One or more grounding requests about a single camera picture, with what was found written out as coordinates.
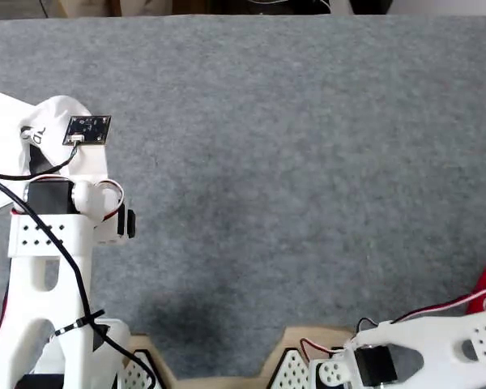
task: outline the cable tie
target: cable tie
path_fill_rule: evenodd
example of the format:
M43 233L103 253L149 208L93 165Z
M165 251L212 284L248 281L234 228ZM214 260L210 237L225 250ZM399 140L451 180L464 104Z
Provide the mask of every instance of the cable tie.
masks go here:
M60 328L59 330L54 332L55 336L60 336L68 331L72 331L76 328L81 328L89 324L90 322L93 322L96 318L104 314L104 310L98 310L94 314L90 314L88 316L83 316L82 318L78 318L75 322L73 322L70 326L66 326L64 328Z

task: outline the hole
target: hole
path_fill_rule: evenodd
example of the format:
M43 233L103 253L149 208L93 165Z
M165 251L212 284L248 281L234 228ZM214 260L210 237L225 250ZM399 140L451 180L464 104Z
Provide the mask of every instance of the hole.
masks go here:
M423 367L423 356L411 348L388 344L400 383L407 381Z
M479 360L471 340L464 340L461 343L461 349L460 350L458 349L456 351L457 351L458 357L463 357L462 359L464 361L478 361Z
M54 289L58 283L59 260L45 261L45 290Z

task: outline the white wire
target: white wire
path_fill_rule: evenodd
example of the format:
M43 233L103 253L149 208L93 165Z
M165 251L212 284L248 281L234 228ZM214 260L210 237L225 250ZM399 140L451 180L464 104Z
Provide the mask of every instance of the white wire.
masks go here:
M474 293L474 294L472 294L468 297L465 297L460 301L456 301L453 304L449 304L449 305L446 305L446 306L439 306L437 308L432 308L432 309L428 309L428 310L420 310L418 312L414 312L413 314L408 315L406 318L403 318L403 320L400 320L398 323L404 322L405 320L408 320L408 319L410 319L414 316L417 316L418 314L431 314L432 312L441 312L443 310L449 310L449 309L454 308L456 306L461 306L462 304L465 304L469 301L475 300L476 298L479 298L484 294L486 295L486 289L483 289L483 290L481 290L477 293ZM486 297L484 298L484 301L483 301L483 308L484 308L484 310L486 310Z
M119 197L119 202L117 203L117 207L114 208L111 212L108 212L104 217L110 217L112 215L115 215L115 213L119 210L121 205L124 203L124 189L122 189L121 184L119 184L117 181L112 180L110 178L107 178L105 180L101 180L96 183L96 186L100 186L100 184L112 184L113 186L116 186L117 189L119 190L120 197Z
M74 180L72 180L68 177L62 176L61 174L41 174L40 176L36 176L33 179L29 180L29 182L34 182L34 181L38 181L38 180L41 180L41 179L45 180L47 178L55 178L55 179L59 179L59 180L67 180L67 181L75 182Z
M327 6L327 9L329 10L329 12L331 12L331 6L329 2L327 2L326 0L319 0L319 1L325 6Z
M246 0L252 4L259 4L260 6L270 6L272 4L280 4L281 2L289 2L290 0L271 0L269 2L260 2L259 0Z

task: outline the white cloth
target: white cloth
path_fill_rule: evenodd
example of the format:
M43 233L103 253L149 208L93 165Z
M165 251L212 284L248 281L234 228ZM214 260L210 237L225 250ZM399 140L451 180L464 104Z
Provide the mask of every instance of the white cloth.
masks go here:
M0 93L0 173L29 174L29 144L39 147L52 165L66 160L71 147L62 141L70 116L76 115L90 112L72 97L55 96L35 106ZM30 129L21 133L23 127ZM18 195L23 192L22 182L3 183ZM10 202L0 192L0 207Z

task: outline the white plastic part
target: white plastic part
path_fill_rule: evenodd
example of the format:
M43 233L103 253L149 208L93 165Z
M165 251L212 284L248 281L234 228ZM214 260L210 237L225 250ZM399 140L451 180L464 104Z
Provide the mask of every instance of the white plastic part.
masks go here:
M103 190L87 181L78 181L72 189L75 209L99 224L106 214Z
M40 216L63 243L90 290L93 223L82 215ZM0 389L13 389L28 372L32 346L44 320L59 329L83 317L75 274L29 216L12 216L9 255L11 275L7 310L0 331ZM45 263L59 260L58 282L45 286ZM91 387L92 329L84 326L59 337L65 355L64 389Z
M312 359L308 364L309 389L317 389L317 366L328 361L327 359Z
M124 234L117 233L119 215L116 214L94 229L94 241L98 245L122 245L128 240L128 207L124 208Z
M462 345L468 340L473 343L478 361L464 354ZM340 356L351 372L353 389L364 388L354 350L387 344L416 350L424 360L423 367L417 373L403 383L390 384L389 388L486 387L486 312L457 318L414 318L396 324L384 322L377 328L360 331L345 344L345 352Z
M130 331L120 320L97 319L96 324L108 326L107 335L123 348L128 345ZM36 363L33 374L63 374L65 372L65 357L59 340L65 336L53 336L43 348L43 353ZM92 354L92 386L91 389L105 389L113 385L115 376L122 376L124 368L122 365L123 356L112 350L110 346L103 343Z
M106 151L103 145L80 144L72 161L61 169L61 174L73 180L98 182L108 178Z
M140 360L144 362L144 364L146 364L146 366L149 367L153 373L155 373L151 367L151 363L147 359L146 353L138 351L134 353L134 355L140 358ZM147 375L142 367L133 361L128 363L122 374L119 375L119 380L117 381L117 387L120 389L145 389L150 385L151 378ZM155 389L163 389L158 379L156 380Z
M351 380L351 372L346 363L337 359L323 362L318 371L318 376L327 387L337 387Z
M308 389L308 366L298 350L288 350L270 389Z

